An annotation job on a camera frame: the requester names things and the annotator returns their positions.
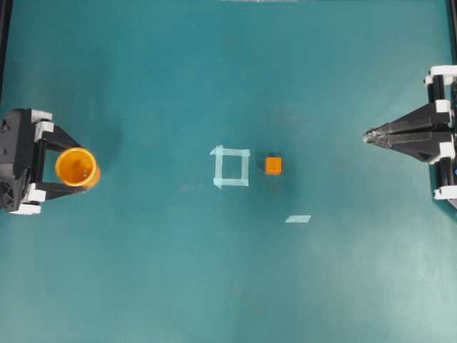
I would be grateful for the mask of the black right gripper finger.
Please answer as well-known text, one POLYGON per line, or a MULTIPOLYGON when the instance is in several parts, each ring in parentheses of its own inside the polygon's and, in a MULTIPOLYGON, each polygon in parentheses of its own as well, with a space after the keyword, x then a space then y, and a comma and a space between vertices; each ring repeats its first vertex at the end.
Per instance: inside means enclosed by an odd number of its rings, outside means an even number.
POLYGON ((437 129, 439 126, 448 126, 452 122, 451 110, 447 105, 444 110, 437 110, 435 104, 427 104, 402 116, 395 121, 387 122, 381 126, 369 129, 364 139, 375 139, 388 134, 402 134, 419 132, 426 129, 437 129))
POLYGON ((415 132, 388 134, 375 139, 364 139, 374 144, 425 162, 435 163, 443 158, 453 158, 453 135, 450 132, 415 132))

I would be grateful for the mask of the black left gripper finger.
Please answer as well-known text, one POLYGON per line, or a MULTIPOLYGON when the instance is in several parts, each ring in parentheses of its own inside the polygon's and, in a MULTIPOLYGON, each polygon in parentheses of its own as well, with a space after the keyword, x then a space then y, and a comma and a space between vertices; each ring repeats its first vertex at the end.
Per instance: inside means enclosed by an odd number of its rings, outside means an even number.
POLYGON ((86 192, 86 187, 71 187, 62 183, 39 182, 36 183, 36 190, 45 191, 44 201, 66 197, 73 194, 86 192))
POLYGON ((47 147, 54 151, 65 151, 81 147, 60 126, 55 125, 53 122, 37 123, 37 141, 41 140, 45 141, 47 147))

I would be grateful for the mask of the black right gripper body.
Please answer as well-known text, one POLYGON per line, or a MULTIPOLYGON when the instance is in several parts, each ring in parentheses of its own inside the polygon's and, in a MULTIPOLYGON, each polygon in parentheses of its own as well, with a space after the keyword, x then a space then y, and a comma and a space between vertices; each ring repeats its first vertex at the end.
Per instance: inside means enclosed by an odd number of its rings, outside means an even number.
POLYGON ((430 68, 424 79, 429 101, 444 123, 433 128, 438 153, 428 163, 433 168, 433 198, 456 207, 456 66, 430 68))

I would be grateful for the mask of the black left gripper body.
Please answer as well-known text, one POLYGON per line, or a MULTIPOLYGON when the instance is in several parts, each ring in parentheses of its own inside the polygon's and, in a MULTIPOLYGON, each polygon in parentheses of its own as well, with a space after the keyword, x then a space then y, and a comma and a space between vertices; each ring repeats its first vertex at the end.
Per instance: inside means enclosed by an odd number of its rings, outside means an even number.
POLYGON ((26 200, 34 165, 36 124, 53 114, 36 109, 13 109, 1 118, 1 209, 10 214, 41 213, 39 199, 26 200))

